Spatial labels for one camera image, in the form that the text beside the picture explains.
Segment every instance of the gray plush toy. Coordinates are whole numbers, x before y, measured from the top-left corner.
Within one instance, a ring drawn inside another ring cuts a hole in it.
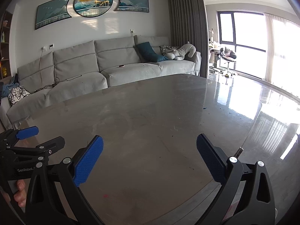
[[[183,45],[178,50],[172,50],[171,52],[168,52],[165,54],[165,57],[167,57],[170,60],[184,60],[185,55],[187,53],[188,57],[193,57],[194,53],[196,52],[196,47],[194,47],[192,44],[188,43]]]

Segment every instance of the human hand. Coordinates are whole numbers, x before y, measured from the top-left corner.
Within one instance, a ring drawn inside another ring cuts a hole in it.
[[[17,181],[18,192],[14,194],[13,198],[18,203],[19,207],[26,205],[26,191],[25,182],[23,179]]]
[[[14,194],[13,198],[18,203],[19,207],[25,207],[26,205],[25,182],[24,180],[18,180],[16,185],[19,191]],[[1,193],[4,199],[6,200],[6,202],[9,203],[11,201],[9,195],[4,191],[1,191]]]

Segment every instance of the chair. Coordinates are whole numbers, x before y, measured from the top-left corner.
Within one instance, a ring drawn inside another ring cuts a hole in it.
[[[232,71],[229,70],[229,63],[231,63],[231,62],[236,63],[236,60],[234,58],[225,56],[223,54],[223,48],[220,49],[220,62],[221,62],[221,58],[223,58],[228,63],[227,70],[222,70],[221,74],[223,74],[227,78],[229,78],[232,75],[236,75],[237,73],[232,72]]]

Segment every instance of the wall art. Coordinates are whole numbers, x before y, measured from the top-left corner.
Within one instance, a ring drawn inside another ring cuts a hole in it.
[[[71,18],[72,16],[67,11],[68,2],[69,0],[52,0],[39,5],[35,17],[35,29]]]
[[[74,0],[73,7],[79,15],[93,18],[106,13],[112,4],[113,0]]]
[[[149,13],[149,0],[119,0],[119,6],[115,11]]]

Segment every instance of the sofa backrest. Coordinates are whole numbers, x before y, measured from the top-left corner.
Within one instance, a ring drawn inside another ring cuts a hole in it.
[[[125,64],[140,63],[133,37],[95,40],[100,72]]]
[[[143,36],[143,35],[135,35],[134,36],[135,45],[138,45],[138,44],[141,44],[144,42],[150,42],[150,45],[152,46],[154,52],[159,55],[161,55],[160,46],[170,46],[170,41],[169,41],[168,37]],[[139,54],[139,57],[140,57],[142,63],[146,62],[146,60],[144,60],[140,54]]]
[[[55,76],[63,81],[81,74],[99,72],[94,41],[53,52]]]
[[[37,60],[18,68],[20,85],[30,93],[54,82],[53,53],[50,52]]]

